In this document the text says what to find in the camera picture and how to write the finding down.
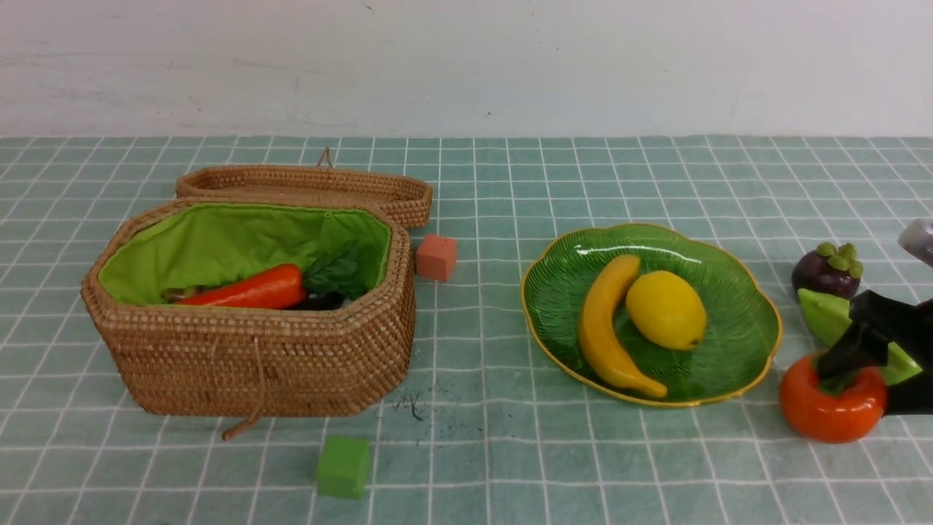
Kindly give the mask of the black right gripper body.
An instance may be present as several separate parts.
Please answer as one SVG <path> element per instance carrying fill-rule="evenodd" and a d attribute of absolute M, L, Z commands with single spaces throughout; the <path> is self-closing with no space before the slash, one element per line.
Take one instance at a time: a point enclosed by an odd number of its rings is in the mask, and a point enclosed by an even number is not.
<path fill-rule="evenodd" d="M 896 343 L 917 365 L 931 365 L 931 299 L 910 305 L 868 289 L 854 296 L 849 316 Z"/>

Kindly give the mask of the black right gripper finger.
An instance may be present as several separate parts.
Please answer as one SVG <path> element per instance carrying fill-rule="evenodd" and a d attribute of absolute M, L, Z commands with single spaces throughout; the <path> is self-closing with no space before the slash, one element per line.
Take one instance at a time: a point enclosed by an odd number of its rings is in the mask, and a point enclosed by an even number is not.
<path fill-rule="evenodd" d="M 884 416 L 932 415 L 932 378 L 921 371 L 887 386 Z"/>
<path fill-rule="evenodd" d="M 817 378 L 829 380 L 869 367 L 887 366 L 890 343 L 890 337 L 869 322 L 852 322 L 842 337 L 817 360 Z"/>

